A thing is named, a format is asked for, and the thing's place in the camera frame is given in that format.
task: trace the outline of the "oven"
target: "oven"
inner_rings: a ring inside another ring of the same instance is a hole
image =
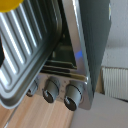
[[[24,0],[0,13],[0,103],[14,108],[37,94],[89,110],[110,27],[109,0]]]

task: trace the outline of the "white wall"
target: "white wall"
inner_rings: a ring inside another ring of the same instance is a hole
[[[91,110],[79,108],[70,128],[128,128],[128,103],[95,93]]]
[[[112,26],[102,65],[128,68],[128,0],[111,0]]]

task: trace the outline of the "yellow object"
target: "yellow object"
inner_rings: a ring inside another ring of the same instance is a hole
[[[9,12],[17,8],[22,2],[23,0],[0,0],[0,12]]]

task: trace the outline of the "white surface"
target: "white surface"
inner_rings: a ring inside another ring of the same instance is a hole
[[[128,100],[128,70],[102,68],[105,95]]]
[[[102,65],[128,68],[128,0],[111,0],[112,25]]]
[[[70,128],[128,128],[128,103],[95,93],[91,110],[78,109]]]

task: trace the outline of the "blue light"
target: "blue light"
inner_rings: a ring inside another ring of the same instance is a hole
[[[76,57],[77,59],[81,58],[81,57],[82,57],[82,51],[77,52],[77,53],[75,54],[75,57]]]

